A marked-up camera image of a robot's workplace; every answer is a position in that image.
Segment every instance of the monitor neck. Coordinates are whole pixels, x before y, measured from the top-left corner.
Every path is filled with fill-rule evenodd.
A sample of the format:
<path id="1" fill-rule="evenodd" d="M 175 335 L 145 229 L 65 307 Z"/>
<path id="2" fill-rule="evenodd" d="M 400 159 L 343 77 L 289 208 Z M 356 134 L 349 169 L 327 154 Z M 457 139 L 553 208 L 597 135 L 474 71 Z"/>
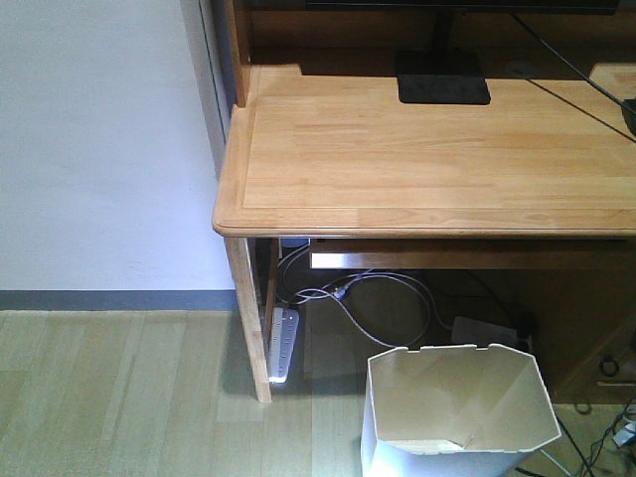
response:
<path id="1" fill-rule="evenodd" d="M 439 9 L 435 12 L 435 25 L 430 46 L 430 52 L 443 56 L 448 50 L 450 43 L 450 32 L 453 27 L 452 9 Z"/>

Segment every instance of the desk top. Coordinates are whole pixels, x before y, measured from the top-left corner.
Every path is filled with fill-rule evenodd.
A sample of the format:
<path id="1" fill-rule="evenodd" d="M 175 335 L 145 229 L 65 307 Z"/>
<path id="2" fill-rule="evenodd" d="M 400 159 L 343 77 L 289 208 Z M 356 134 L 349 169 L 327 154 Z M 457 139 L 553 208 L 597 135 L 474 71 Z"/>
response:
<path id="1" fill-rule="evenodd" d="M 224 236 L 636 236 L 636 138 L 620 108 L 550 54 L 478 52 L 487 106 L 402 104 L 388 51 L 267 51 L 235 108 Z M 574 51 L 618 97 L 636 49 Z M 515 79 L 510 62 L 540 69 Z"/>

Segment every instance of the wastebasket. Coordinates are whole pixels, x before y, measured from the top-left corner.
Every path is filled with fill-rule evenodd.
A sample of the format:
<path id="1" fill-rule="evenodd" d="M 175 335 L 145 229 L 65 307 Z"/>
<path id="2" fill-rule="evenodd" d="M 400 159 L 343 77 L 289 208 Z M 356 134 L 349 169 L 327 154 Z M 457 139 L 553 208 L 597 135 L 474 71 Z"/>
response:
<path id="1" fill-rule="evenodd" d="M 365 477 L 500 476 L 559 437 L 532 355 L 466 345 L 369 359 Z"/>

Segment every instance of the monitor stand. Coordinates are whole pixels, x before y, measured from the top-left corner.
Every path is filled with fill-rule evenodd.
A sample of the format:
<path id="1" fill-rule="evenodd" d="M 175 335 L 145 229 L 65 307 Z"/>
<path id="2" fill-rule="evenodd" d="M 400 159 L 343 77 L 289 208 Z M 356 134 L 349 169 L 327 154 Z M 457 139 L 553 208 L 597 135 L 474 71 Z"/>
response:
<path id="1" fill-rule="evenodd" d="M 452 10 L 435 16 L 432 47 L 428 52 L 403 51 L 396 55 L 399 100 L 418 104 L 488 104 L 490 92 L 477 56 L 448 50 Z"/>

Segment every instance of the power strip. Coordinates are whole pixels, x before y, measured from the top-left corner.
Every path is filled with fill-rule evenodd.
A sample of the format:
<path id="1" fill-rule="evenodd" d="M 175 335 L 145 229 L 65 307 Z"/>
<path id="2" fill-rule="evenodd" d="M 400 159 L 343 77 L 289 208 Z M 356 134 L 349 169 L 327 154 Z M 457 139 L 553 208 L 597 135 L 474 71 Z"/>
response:
<path id="1" fill-rule="evenodd" d="M 287 381 L 298 331 L 298 319 L 298 312 L 295 310 L 274 308 L 268 360 L 270 383 Z"/>

